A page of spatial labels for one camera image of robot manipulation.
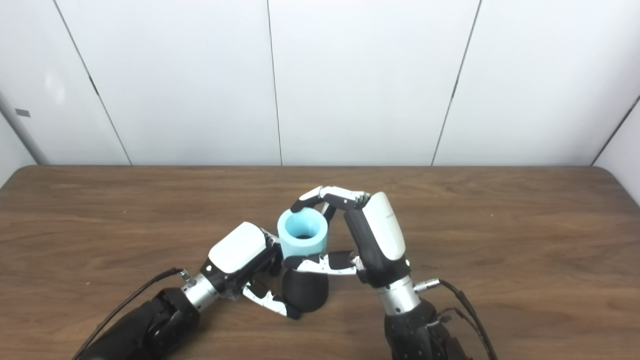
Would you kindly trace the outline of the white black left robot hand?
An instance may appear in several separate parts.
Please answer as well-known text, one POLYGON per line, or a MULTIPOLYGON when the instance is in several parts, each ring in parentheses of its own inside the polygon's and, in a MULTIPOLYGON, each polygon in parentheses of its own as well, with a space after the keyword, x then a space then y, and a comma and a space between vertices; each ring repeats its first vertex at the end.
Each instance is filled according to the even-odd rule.
POLYGON ((256 275, 262 272, 276 278, 281 274, 281 240, 250 222, 243 222, 209 251, 194 287, 202 292, 194 306, 203 310, 217 299, 237 300, 244 296, 259 306, 297 321, 301 312, 272 291, 256 275))

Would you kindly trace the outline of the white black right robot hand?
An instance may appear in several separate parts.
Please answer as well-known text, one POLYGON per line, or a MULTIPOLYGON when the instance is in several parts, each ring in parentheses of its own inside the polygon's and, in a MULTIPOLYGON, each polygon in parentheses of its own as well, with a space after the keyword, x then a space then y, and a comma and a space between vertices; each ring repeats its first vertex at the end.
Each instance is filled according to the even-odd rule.
POLYGON ((321 212, 329 223, 337 210, 355 243, 356 251, 329 251, 292 255, 286 268, 333 276, 357 275, 373 289, 391 289, 410 275, 406 243, 393 207, 384 192, 370 194, 337 186, 318 186, 302 194, 291 206, 294 214, 326 203, 321 212))

